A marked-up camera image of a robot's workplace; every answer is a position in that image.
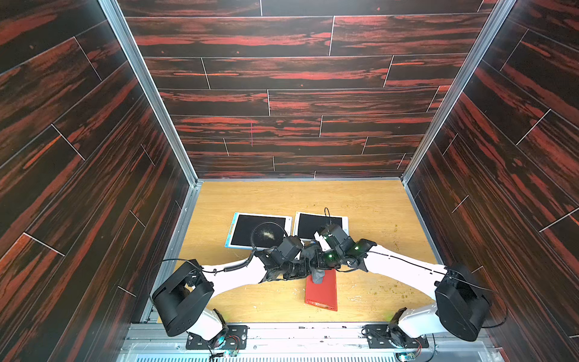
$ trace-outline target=metal grille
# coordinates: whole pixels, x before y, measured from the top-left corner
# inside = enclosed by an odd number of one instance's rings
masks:
[[[168,357],[166,354],[142,354],[137,362],[208,362],[208,357]],[[215,362],[396,362],[393,354],[372,357],[221,357]]]

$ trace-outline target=red cutting board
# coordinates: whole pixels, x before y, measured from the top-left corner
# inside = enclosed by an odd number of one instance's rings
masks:
[[[338,310],[338,289],[336,288],[336,271],[326,270],[324,281],[314,284],[312,276],[306,279],[306,303],[316,307]]]

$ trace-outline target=black motor housing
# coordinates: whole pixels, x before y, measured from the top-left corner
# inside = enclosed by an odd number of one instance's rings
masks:
[[[453,264],[436,290],[437,315],[442,325],[465,341],[475,341],[489,314],[489,293],[467,283],[478,285],[476,278],[462,264]]]
[[[214,292],[213,286],[200,271],[201,266],[195,259],[190,262],[198,268],[183,263],[152,296],[169,337],[179,335],[194,325]],[[190,292],[185,288],[186,283],[195,289]]]

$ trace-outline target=dark wood wall panel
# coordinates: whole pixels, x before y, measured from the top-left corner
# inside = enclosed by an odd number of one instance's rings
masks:
[[[135,216],[128,213],[119,232],[102,259],[76,311],[60,337],[58,344],[50,355],[49,361],[85,360],[90,347],[95,343],[94,337],[105,320],[127,262],[143,232]]]
[[[9,0],[0,39],[0,360],[112,361],[189,185],[98,1]]]
[[[423,2],[420,0],[262,0],[264,16],[390,15],[476,12],[478,0]]]
[[[411,134],[408,136],[368,137],[362,154],[413,153],[423,136],[423,134]]]
[[[579,360],[576,15],[518,1],[409,182],[445,258],[474,258],[504,297],[490,334],[513,362]]]
[[[0,20],[0,54],[4,56],[0,58],[0,73],[104,20],[101,7],[94,0],[4,1]]]
[[[144,249],[146,257],[142,257],[136,263],[135,270],[139,272],[134,274],[126,286],[122,286],[137,296],[136,305],[130,318],[132,323],[140,323],[141,321],[141,315],[151,292],[151,285],[155,282],[160,268],[160,264],[157,263],[163,259],[181,213],[181,209],[169,197],[171,192],[167,192],[167,190],[168,188],[163,192],[153,216],[151,216],[151,222],[143,231],[139,248]]]
[[[171,116],[181,137],[319,137],[321,116]]]
[[[142,134],[135,128],[146,129],[154,121],[152,117],[153,111],[143,97],[27,232],[66,254],[93,215],[91,206],[98,205],[139,149]]]
[[[464,94],[515,144],[548,111],[484,61],[464,88]]]
[[[76,40],[101,79],[108,77],[127,60],[108,21],[78,35]]]
[[[146,57],[145,64],[158,88],[209,89],[201,58]]]
[[[379,88],[391,56],[204,58],[211,89]]]
[[[490,13],[499,0],[482,0],[478,12]]]
[[[74,39],[0,74],[0,164],[99,82]]]
[[[143,56],[283,57],[329,52],[332,17],[166,18],[127,22]]]
[[[528,31],[501,73],[579,126],[579,51]]]
[[[162,89],[169,113],[199,116],[267,116],[267,92],[263,90]]]
[[[229,156],[223,138],[181,137],[181,142],[183,142],[183,146],[190,156]]]
[[[517,2],[509,18],[551,39],[579,50],[577,4],[570,0],[527,0]]]
[[[3,331],[0,350],[62,260],[62,255],[26,234],[17,237],[10,250],[3,253],[0,258],[0,327]]]
[[[579,245],[576,243],[578,233],[579,211],[543,232],[543,239],[549,243],[576,275],[579,274]]]
[[[367,170],[367,171],[317,171],[316,178],[334,178],[334,177],[400,177],[404,168],[398,170]]]
[[[125,16],[259,16],[259,0],[120,0]]]
[[[371,140],[368,149],[414,152],[496,4],[481,1],[119,3],[201,177],[287,178],[316,169],[222,158],[361,154],[358,140],[326,139],[337,137],[415,135],[404,145],[391,141],[410,138]],[[394,171],[335,166],[327,174],[399,176],[409,157]]]
[[[449,86],[467,54],[394,56],[384,87]]]
[[[0,167],[0,255],[10,249],[82,163],[49,126]]]
[[[197,172],[200,178],[314,178],[314,171],[278,172],[278,171],[202,171]]]
[[[123,346],[124,338],[129,331],[129,318],[134,306],[135,298],[132,295],[118,288],[115,290],[104,321],[90,347],[87,361],[116,360],[117,351]]]
[[[549,112],[518,146],[579,203],[578,128]]]
[[[573,211],[579,204],[509,141],[462,95],[448,122],[469,144],[481,165],[537,230]]]
[[[227,138],[230,156],[360,155],[366,138]]]
[[[437,133],[436,137],[434,137],[434,144],[444,155],[456,136],[457,133],[454,128],[452,128],[450,122],[445,122],[442,124],[442,128],[440,128],[440,131]]]
[[[545,317],[554,318],[560,326],[563,326],[563,331],[570,331],[577,321],[573,321],[566,310],[577,309],[579,306],[579,297],[574,292],[579,287],[577,276],[565,267],[551,248],[547,247],[539,233],[522,216],[521,211],[511,204],[504,192],[494,183],[492,176],[486,174],[478,158],[472,155],[462,139],[453,142],[446,156],[469,193],[469,198],[478,200],[476,203],[478,210],[493,228],[510,262],[520,270],[524,270],[527,281],[525,284],[529,284],[531,280],[536,290],[537,295],[534,296],[533,303],[520,300],[517,303],[521,306],[513,308],[521,310],[526,319],[533,318],[530,314],[535,316],[543,314]],[[540,324],[549,325],[550,322],[536,321],[533,329]],[[533,323],[525,320],[523,325],[532,326]],[[560,341],[554,342],[553,345],[560,345],[565,340],[561,338],[561,332],[554,334],[554,338]],[[571,354],[568,351],[560,352],[562,356],[567,355],[567,359],[561,360],[569,360]]]
[[[271,90],[272,115],[355,115],[426,112],[437,87],[364,90]]]
[[[274,157],[277,171],[396,170],[403,153],[352,156]]]
[[[336,17],[333,56],[467,53],[488,14]]]
[[[367,137],[423,134],[434,113],[325,116],[320,137]]]
[[[191,162],[195,171],[275,171],[272,156],[195,156]]]
[[[484,61],[501,70],[526,32],[526,27],[507,18],[483,56]]]
[[[436,112],[438,110],[438,107],[440,107],[440,105],[442,104],[442,101],[444,100],[444,97],[446,97],[446,94],[448,93],[449,89],[450,86],[438,87],[438,90],[434,95],[433,100],[430,102],[430,105],[428,106],[428,112]]]
[[[125,62],[54,125],[88,158],[142,95],[131,66]]]

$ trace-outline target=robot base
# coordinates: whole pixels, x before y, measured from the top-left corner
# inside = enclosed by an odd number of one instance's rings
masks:
[[[236,324],[234,326],[229,326],[229,331],[227,337],[225,338],[225,343],[219,348],[211,348],[214,350],[242,350],[247,346],[247,326],[241,326]],[[240,343],[237,343],[235,338],[230,336],[237,336]],[[207,350],[208,346],[211,344],[193,333],[189,333],[187,337],[187,343],[185,344],[185,349],[187,350]]]
[[[380,324],[366,324],[362,330],[362,334],[366,336],[368,341],[368,347],[370,349],[399,349],[404,348],[402,346],[397,346],[390,341],[388,336],[388,323]],[[418,348],[419,344],[423,349],[429,347],[428,340],[422,337],[418,337],[413,341],[408,343],[405,348]]]

